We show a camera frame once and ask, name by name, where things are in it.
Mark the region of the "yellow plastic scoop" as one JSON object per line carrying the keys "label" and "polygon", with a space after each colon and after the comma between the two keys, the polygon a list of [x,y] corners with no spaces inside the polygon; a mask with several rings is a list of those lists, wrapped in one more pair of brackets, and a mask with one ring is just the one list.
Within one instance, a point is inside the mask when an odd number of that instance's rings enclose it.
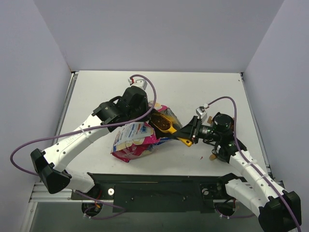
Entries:
{"label": "yellow plastic scoop", "polygon": [[172,121],[167,117],[167,116],[165,116],[165,115],[163,115],[167,120],[169,120],[170,121],[170,128],[168,129],[168,130],[165,130],[165,131],[163,131],[163,130],[160,130],[162,133],[169,133],[169,134],[174,134],[174,133],[176,133],[177,132],[177,130],[173,127],[173,124],[172,124]]}

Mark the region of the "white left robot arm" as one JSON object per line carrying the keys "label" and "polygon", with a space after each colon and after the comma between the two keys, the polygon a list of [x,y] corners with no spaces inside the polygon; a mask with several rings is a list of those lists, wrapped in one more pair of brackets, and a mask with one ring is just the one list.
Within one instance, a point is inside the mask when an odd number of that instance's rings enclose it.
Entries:
{"label": "white left robot arm", "polygon": [[101,103],[91,115],[74,130],[74,134],[44,150],[35,149],[30,156],[36,173],[51,194],[65,188],[81,191],[94,199],[99,186],[93,177],[80,171],[69,171],[67,166],[88,146],[116,128],[138,117],[146,117],[148,111],[147,93],[143,87],[132,85],[122,96]]}

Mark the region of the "pink pet food bag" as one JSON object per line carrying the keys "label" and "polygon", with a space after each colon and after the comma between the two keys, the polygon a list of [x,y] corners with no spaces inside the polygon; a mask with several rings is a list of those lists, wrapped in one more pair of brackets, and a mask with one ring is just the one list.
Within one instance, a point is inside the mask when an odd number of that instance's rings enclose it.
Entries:
{"label": "pink pet food bag", "polygon": [[111,154],[130,162],[151,154],[159,145],[176,140],[170,133],[163,133],[150,121],[133,122],[117,129]]}

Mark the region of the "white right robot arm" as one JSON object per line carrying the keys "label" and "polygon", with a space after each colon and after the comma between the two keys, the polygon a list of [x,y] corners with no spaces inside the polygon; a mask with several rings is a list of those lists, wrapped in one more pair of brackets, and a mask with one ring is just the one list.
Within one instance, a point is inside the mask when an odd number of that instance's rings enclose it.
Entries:
{"label": "white right robot arm", "polygon": [[234,167],[242,180],[230,173],[219,178],[216,193],[222,198],[235,198],[257,216],[265,232],[301,230],[301,200],[277,184],[257,163],[247,147],[235,136],[235,121],[226,114],[217,113],[209,126],[194,116],[183,128],[173,133],[185,143],[196,144],[200,139],[214,146],[213,155]]}

